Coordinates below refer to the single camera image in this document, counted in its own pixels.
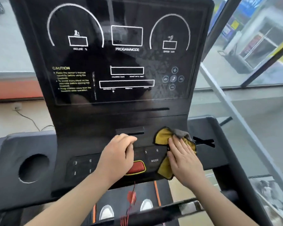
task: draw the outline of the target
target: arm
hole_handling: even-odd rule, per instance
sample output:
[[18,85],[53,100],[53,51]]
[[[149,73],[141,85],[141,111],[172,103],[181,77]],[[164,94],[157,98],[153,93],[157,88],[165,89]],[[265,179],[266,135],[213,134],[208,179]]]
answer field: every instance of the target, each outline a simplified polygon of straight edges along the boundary
[[80,226],[101,196],[132,167],[136,137],[115,136],[95,171],[25,226]]
[[183,140],[174,136],[169,146],[175,177],[195,194],[215,226],[258,226],[207,180],[201,162]]

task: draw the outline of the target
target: foot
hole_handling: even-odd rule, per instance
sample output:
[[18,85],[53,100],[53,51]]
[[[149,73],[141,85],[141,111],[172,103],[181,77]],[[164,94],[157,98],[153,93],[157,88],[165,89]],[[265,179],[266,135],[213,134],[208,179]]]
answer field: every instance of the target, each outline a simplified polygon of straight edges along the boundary
[[105,205],[104,207],[102,207],[100,212],[100,220],[104,220],[111,217],[114,217],[112,207],[110,205]]
[[150,199],[145,199],[141,204],[141,211],[147,210],[147,209],[152,209],[152,208],[153,208],[153,204],[152,204],[152,201]]

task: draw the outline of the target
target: left hand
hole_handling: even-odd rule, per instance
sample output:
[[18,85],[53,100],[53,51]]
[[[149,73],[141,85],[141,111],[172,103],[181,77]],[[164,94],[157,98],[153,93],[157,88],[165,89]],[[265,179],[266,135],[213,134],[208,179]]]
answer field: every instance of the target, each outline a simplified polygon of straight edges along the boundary
[[102,151],[94,172],[107,179],[109,186],[121,179],[133,166],[133,143],[136,140],[136,137],[122,133],[116,135]]

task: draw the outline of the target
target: white arc line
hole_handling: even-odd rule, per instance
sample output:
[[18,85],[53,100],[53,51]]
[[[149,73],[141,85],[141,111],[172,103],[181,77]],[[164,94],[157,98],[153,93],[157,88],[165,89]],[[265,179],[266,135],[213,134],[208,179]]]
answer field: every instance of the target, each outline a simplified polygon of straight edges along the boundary
[[75,6],[75,7],[78,7],[80,9],[83,9],[85,10],[87,13],[89,13],[94,19],[95,21],[97,22],[97,25],[99,26],[100,30],[101,30],[101,33],[102,33],[102,48],[104,47],[104,33],[103,33],[103,30],[102,30],[102,27],[99,23],[99,21],[97,20],[97,18],[86,8],[84,8],[83,6],[80,6],[78,4],[74,4],[74,3],[64,3],[64,4],[61,4],[61,5],[58,5],[57,7],[55,7],[51,13],[49,14],[48,16],[48,19],[47,19],[47,33],[48,33],[48,37],[49,37],[49,40],[51,42],[51,44],[54,46],[55,44],[53,43],[53,40],[51,38],[51,35],[50,35],[50,31],[49,31],[49,24],[50,24],[50,20],[53,16],[53,14],[61,7],[64,7],[64,6]]
[[191,39],[191,31],[190,31],[190,28],[189,28],[189,24],[186,22],[186,20],[185,20],[181,15],[178,15],[178,14],[175,14],[175,13],[170,13],[170,14],[164,15],[164,16],[162,16],[158,21],[156,21],[155,25],[153,26],[153,28],[152,28],[152,30],[151,30],[151,34],[150,34],[150,42],[149,42],[149,44],[150,44],[150,49],[152,49],[152,47],[151,47],[151,38],[152,38],[152,34],[153,34],[153,31],[154,31],[154,28],[156,27],[156,25],[158,24],[158,22],[160,22],[163,18],[168,17],[168,16],[177,16],[177,17],[179,17],[180,19],[182,19],[182,20],[185,22],[186,26],[188,27],[188,31],[189,31],[189,42],[188,42],[188,46],[186,47],[186,51],[187,51],[188,48],[189,48],[190,39]]

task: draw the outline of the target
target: blue sign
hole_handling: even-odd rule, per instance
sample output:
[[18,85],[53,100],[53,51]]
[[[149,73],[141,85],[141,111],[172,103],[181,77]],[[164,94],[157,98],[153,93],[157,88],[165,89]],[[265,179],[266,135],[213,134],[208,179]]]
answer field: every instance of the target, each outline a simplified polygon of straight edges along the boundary
[[237,9],[247,17],[251,18],[262,1],[263,0],[242,0]]

